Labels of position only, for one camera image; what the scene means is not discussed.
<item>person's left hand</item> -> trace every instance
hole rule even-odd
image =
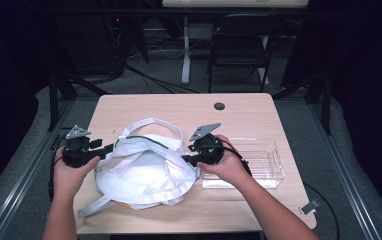
[[[72,168],[62,159],[64,147],[57,149],[54,166],[54,198],[72,200],[79,191],[86,175],[97,166],[100,157],[94,157],[80,168]]]

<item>small metal bracket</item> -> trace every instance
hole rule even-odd
[[[190,137],[190,142],[198,140],[206,136],[207,134],[209,134],[211,131],[215,130],[218,127],[220,127],[220,123],[214,123],[214,124],[198,127],[197,130],[194,132],[194,134]]]
[[[83,128],[78,127],[78,125],[75,125],[72,130],[66,135],[66,139],[73,139],[78,137],[83,137],[86,135],[90,135],[91,132],[88,130],[85,130]]]

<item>hand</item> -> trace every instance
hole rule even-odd
[[[62,159],[63,149],[64,147],[57,149],[55,157],[54,198],[73,201],[86,175],[97,166],[100,157],[92,158],[86,165],[80,168],[72,168],[67,166]]]
[[[215,137],[222,141],[222,145],[224,147],[231,148],[232,144],[229,142],[227,137],[223,135],[216,135]],[[245,171],[241,160],[238,159],[238,157],[230,151],[224,151],[223,157],[218,164],[209,165],[206,163],[198,162],[197,166],[208,173],[216,174],[220,179],[229,182],[234,186],[236,186],[240,180],[251,177]]]

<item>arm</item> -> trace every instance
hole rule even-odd
[[[216,137],[229,142],[222,135]],[[231,152],[225,151],[216,165],[199,162],[198,167],[218,175],[241,192],[268,239],[318,239],[300,218],[248,175],[240,160]]]
[[[85,166],[71,168],[61,159],[63,148],[56,153],[54,165],[54,198],[42,239],[78,239],[76,235],[73,199],[79,191],[85,176],[97,165],[94,157]]]

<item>person's right hand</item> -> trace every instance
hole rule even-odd
[[[216,135],[215,137],[222,141],[222,145],[224,147],[232,147],[232,144],[229,142],[227,137],[223,135]],[[220,179],[234,186],[249,177],[251,178],[251,176],[244,169],[241,160],[228,150],[224,151],[223,157],[218,164],[209,165],[206,163],[198,162],[197,166],[208,173],[216,174]]]

